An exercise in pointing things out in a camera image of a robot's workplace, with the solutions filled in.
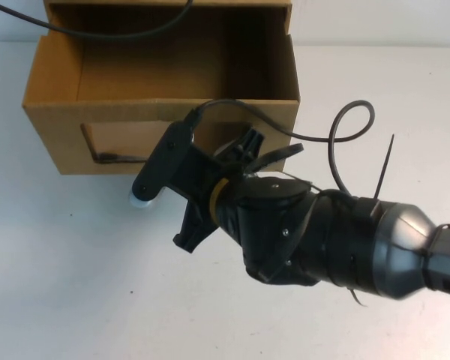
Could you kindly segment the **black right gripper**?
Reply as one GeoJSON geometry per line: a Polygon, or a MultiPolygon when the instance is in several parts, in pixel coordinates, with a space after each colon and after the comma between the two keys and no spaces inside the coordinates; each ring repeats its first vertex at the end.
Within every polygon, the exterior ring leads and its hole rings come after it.
{"type": "Polygon", "coordinates": [[[172,179],[170,188],[187,200],[180,233],[173,241],[188,253],[217,228],[210,199],[219,182],[240,176],[258,158],[265,137],[253,128],[212,156],[191,145],[172,179]]]}

